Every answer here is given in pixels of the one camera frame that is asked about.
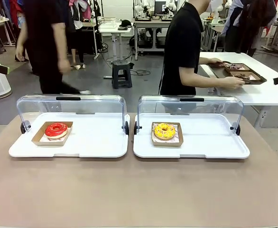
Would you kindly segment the person's right hand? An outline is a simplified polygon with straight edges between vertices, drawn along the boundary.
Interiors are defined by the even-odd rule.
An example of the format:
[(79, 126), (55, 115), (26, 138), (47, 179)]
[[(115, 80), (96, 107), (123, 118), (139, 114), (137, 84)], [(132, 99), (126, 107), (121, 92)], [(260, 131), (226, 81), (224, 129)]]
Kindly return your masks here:
[(233, 77), (233, 76), (224, 78), (223, 82), (224, 82), (223, 87), (227, 89), (238, 89), (245, 84), (243, 79)]

